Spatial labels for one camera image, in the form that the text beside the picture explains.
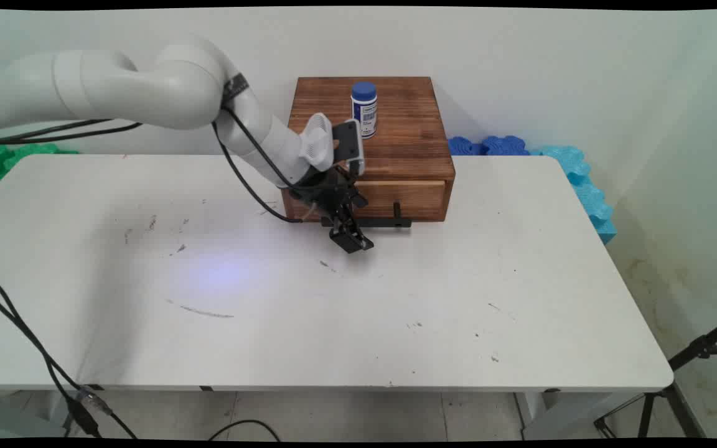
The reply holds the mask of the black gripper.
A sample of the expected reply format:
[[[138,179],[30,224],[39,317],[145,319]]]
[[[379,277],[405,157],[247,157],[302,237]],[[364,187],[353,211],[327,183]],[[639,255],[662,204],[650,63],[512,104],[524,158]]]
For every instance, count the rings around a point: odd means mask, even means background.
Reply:
[[[288,187],[290,198],[304,202],[332,223],[330,240],[346,253],[367,251],[375,246],[364,233],[353,214],[353,207],[366,207],[368,201],[355,186],[356,176],[342,166],[327,171],[310,169],[304,178]]]

